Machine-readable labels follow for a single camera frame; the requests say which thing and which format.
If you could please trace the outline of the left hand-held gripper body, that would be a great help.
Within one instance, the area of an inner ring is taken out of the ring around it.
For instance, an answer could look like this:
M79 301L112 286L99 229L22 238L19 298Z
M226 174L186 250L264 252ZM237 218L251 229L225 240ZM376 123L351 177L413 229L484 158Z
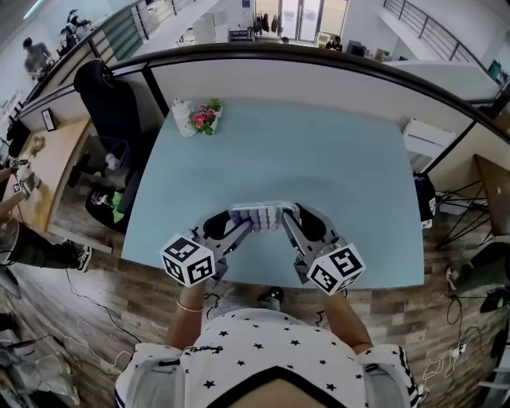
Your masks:
M191 229L173 235L159 253L165 273L186 288L210 278L219 281L228 269L226 260L216 259Z

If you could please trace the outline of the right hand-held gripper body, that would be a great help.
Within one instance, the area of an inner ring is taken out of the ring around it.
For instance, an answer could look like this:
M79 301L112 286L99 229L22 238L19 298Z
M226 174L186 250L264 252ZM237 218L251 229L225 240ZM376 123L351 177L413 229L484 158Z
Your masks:
M308 261L298 255L294 267L303 284L312 282L328 296L347 289L366 270L357 248L343 237L313 250Z

